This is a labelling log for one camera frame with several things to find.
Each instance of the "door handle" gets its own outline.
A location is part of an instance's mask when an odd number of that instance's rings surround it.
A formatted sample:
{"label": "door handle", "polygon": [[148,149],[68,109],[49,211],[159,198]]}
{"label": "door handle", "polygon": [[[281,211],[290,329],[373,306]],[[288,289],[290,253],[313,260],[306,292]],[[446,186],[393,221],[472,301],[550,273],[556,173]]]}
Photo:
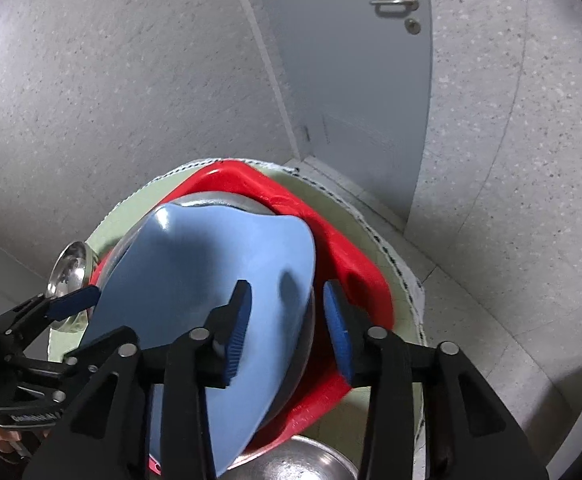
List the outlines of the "door handle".
{"label": "door handle", "polygon": [[371,0],[371,5],[379,7],[381,5],[402,5],[408,10],[418,10],[420,2],[418,0]]}

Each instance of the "speckled wall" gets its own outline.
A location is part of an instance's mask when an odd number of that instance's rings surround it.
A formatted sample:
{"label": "speckled wall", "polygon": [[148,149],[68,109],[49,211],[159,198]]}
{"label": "speckled wall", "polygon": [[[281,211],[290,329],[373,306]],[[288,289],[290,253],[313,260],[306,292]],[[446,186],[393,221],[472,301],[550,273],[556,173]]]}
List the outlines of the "speckled wall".
{"label": "speckled wall", "polygon": [[406,237],[582,406],[582,2],[434,0]]}
{"label": "speckled wall", "polygon": [[240,0],[0,0],[0,245],[47,275],[154,176],[296,156],[263,35]]}

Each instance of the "stainless steel bowl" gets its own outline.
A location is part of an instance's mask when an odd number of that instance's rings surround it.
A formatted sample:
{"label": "stainless steel bowl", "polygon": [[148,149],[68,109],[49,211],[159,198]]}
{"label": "stainless steel bowl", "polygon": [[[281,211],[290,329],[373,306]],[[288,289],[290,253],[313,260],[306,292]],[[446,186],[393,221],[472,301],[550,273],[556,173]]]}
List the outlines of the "stainless steel bowl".
{"label": "stainless steel bowl", "polygon": [[[300,335],[297,339],[297,345],[293,351],[293,357],[291,358],[291,363],[289,364],[286,375],[282,380],[280,389],[277,391],[276,398],[273,399],[271,406],[269,407],[264,420],[258,427],[258,430],[264,428],[268,423],[273,420],[278,413],[286,406],[286,403],[293,397],[300,380],[304,375],[306,370],[306,365],[309,362],[309,357],[311,355],[311,347],[313,346],[313,336],[315,334],[315,293],[311,289],[311,297],[309,298],[309,304],[306,306],[306,313],[304,314],[304,320],[302,321],[302,327],[300,328]],[[248,455],[242,454],[237,459],[236,463],[246,462],[248,460]]]}
{"label": "stainless steel bowl", "polygon": [[[45,296],[47,298],[61,298],[87,286],[97,264],[98,259],[95,253],[86,243],[77,241],[69,244],[60,253],[53,266],[46,285]],[[65,324],[68,326],[77,320],[78,315],[63,321],[54,321],[51,327],[59,330]]]}
{"label": "stainless steel bowl", "polygon": [[356,480],[356,467],[341,453],[305,436],[228,470],[220,480]]}
{"label": "stainless steel bowl", "polygon": [[[261,215],[273,215],[273,211],[267,208],[265,205],[248,198],[247,196],[240,195],[237,193],[227,193],[224,191],[202,191],[199,193],[191,193],[190,195],[184,195],[183,197],[172,200],[170,203],[181,205],[182,207],[200,207],[205,205],[225,205],[234,207],[236,209],[241,209],[242,211],[248,211],[250,213],[261,214]],[[137,238],[137,234],[141,227],[146,222],[149,215],[154,211],[152,209],[142,218],[140,218],[133,227],[131,227],[122,239],[116,244],[111,250],[106,262],[102,267],[102,272],[98,276],[97,286],[102,289],[106,285],[111,272],[116,268],[116,265],[122,259],[122,256],[126,253],[128,248]]]}

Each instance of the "red plastic basket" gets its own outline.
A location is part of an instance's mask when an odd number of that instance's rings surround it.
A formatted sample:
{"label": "red plastic basket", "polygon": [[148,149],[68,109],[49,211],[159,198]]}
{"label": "red plastic basket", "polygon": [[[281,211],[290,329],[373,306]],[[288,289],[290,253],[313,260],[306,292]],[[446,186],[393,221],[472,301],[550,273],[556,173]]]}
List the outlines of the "red plastic basket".
{"label": "red plastic basket", "polygon": [[[349,301],[363,307],[371,320],[387,329],[393,326],[391,292],[375,265],[342,233],[315,210],[263,173],[236,160],[214,162],[200,169],[157,205],[201,191],[238,193],[263,203],[275,213],[303,219],[316,247],[316,327],[311,355],[298,388],[282,412],[259,430],[247,454],[261,454],[298,434],[333,409],[350,390],[339,375],[323,314],[324,282],[337,278]],[[106,258],[98,265],[97,281]]]}

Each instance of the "gray door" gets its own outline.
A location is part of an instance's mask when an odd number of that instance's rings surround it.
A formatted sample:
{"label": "gray door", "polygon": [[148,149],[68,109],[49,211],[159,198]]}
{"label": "gray door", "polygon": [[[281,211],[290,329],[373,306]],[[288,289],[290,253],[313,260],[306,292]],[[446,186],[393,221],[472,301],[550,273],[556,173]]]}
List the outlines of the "gray door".
{"label": "gray door", "polygon": [[406,219],[428,115],[430,0],[263,1],[313,153]]}

